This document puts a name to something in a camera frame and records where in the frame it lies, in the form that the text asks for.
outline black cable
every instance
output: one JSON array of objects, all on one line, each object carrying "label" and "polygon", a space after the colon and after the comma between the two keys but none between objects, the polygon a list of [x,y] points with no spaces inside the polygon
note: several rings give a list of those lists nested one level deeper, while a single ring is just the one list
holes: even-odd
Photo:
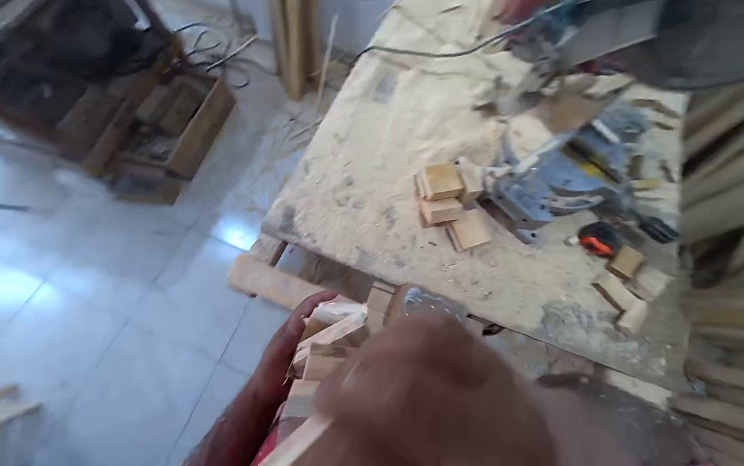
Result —
[{"label": "black cable", "polygon": [[514,24],[507,29],[499,32],[495,36],[490,37],[486,41],[481,42],[480,44],[476,45],[475,47],[472,47],[467,50],[462,51],[456,51],[451,53],[432,53],[428,51],[419,51],[419,50],[404,50],[404,49],[394,49],[391,47],[383,47],[383,46],[369,46],[365,49],[363,49],[360,53],[358,53],[355,58],[352,60],[352,66],[354,66],[355,63],[362,57],[366,52],[371,50],[380,50],[380,51],[386,51],[389,53],[395,53],[398,55],[412,55],[415,57],[428,57],[428,58],[456,58],[456,57],[463,57],[465,55],[470,55],[471,53],[475,53],[478,50],[481,50],[484,47],[487,47],[489,44],[492,44],[495,41],[498,41],[502,39],[503,37],[507,37],[510,34],[513,34],[515,31],[518,31],[522,27],[529,26],[530,23],[534,22],[536,19],[538,19],[541,16],[544,16],[548,13],[552,13],[555,10],[562,8],[563,6],[572,5],[575,2],[575,0],[564,0],[564,2],[557,3],[556,5],[550,6],[549,8],[546,8],[542,10],[539,13],[536,13],[533,16],[530,16],[526,20]]}]

